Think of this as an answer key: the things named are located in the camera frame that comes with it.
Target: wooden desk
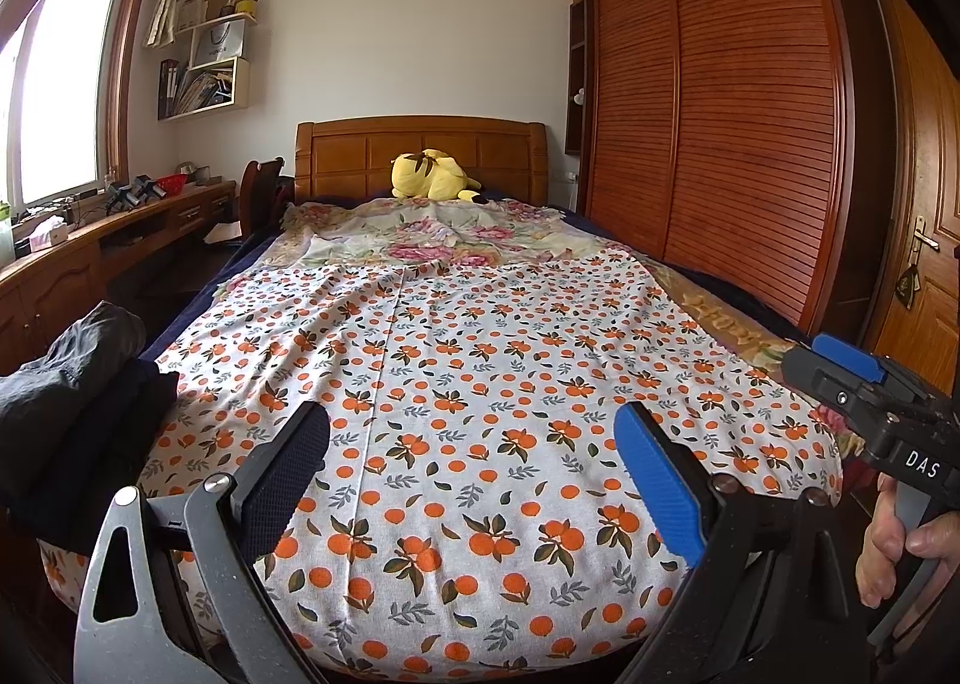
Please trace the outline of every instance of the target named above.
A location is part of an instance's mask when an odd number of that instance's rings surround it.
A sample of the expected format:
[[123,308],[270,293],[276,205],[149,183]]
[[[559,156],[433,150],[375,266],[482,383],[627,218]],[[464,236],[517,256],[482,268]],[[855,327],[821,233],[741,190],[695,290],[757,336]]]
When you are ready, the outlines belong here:
[[232,215],[234,181],[107,216],[0,270],[0,376],[46,353],[107,293],[107,282],[177,239]]

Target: window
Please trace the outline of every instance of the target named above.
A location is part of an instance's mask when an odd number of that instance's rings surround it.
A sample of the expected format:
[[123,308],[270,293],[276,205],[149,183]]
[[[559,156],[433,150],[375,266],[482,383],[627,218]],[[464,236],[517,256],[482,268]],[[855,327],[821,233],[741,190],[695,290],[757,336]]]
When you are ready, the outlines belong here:
[[0,53],[0,197],[15,214],[104,185],[119,1],[40,0]]

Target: wardrobe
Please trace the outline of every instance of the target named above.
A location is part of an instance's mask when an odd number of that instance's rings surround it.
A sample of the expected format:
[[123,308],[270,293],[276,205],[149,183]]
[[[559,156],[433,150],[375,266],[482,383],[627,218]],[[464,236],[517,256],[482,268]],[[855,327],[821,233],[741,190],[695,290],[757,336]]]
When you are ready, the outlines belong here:
[[851,0],[850,25],[845,5],[586,0],[580,210],[805,331],[856,339],[885,248],[895,110],[875,0]]

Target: folded clothes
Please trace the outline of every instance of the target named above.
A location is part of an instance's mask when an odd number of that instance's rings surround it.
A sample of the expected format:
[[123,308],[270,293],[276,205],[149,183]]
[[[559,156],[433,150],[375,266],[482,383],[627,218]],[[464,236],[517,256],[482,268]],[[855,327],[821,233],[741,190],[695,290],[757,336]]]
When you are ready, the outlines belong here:
[[90,555],[110,499],[143,470],[178,380],[152,362],[128,361],[83,409],[27,495],[13,501],[13,522],[47,543]]
[[80,411],[143,349],[143,322],[100,302],[45,356],[0,377],[0,496],[23,497]]

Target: sliding wardrobe door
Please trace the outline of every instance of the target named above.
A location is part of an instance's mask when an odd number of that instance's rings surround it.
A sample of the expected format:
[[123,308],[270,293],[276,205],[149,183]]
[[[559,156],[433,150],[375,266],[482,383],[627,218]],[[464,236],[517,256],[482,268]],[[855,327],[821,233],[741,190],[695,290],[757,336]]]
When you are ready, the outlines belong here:
[[737,283],[809,325],[842,165],[832,7],[677,0],[677,8],[680,131],[666,262]]
[[672,0],[595,0],[586,214],[655,256],[670,208],[675,21]]

